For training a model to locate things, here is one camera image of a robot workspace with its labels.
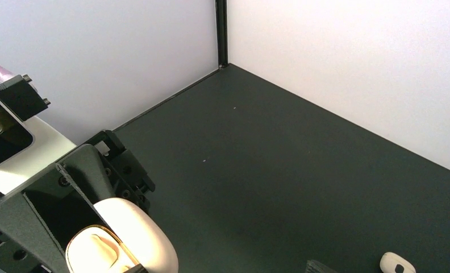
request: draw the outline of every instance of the white backdrop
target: white backdrop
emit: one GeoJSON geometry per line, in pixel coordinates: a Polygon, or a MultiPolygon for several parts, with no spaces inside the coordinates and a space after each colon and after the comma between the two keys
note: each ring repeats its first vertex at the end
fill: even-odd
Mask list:
{"type": "Polygon", "coordinates": [[[40,117],[79,143],[217,69],[211,0],[0,1],[0,65],[28,73],[40,117]]]}
{"type": "Polygon", "coordinates": [[[450,1],[229,0],[230,62],[450,169],[450,1]]]}

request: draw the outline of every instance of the white eraser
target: white eraser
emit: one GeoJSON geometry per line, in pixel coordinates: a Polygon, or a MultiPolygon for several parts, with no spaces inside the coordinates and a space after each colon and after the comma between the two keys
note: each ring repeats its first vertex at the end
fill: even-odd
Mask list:
{"type": "Polygon", "coordinates": [[[410,262],[392,252],[382,256],[380,267],[384,273],[416,273],[410,262]]]}

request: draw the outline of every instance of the black table surface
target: black table surface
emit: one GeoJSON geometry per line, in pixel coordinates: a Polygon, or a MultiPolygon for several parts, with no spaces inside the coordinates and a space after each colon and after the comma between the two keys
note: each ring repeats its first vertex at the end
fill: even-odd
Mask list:
{"type": "Polygon", "coordinates": [[[117,132],[180,272],[450,272],[450,171],[231,65],[117,132]]]}

